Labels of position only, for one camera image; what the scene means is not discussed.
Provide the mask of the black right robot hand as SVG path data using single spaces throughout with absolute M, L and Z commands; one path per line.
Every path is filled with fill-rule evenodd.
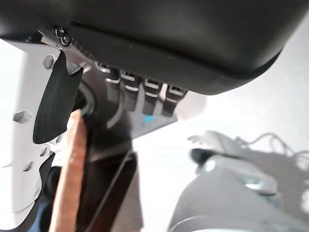
M 308 10 L 306 0 L 3 0 L 0 36 L 45 29 L 106 66 L 216 95 L 268 70 Z

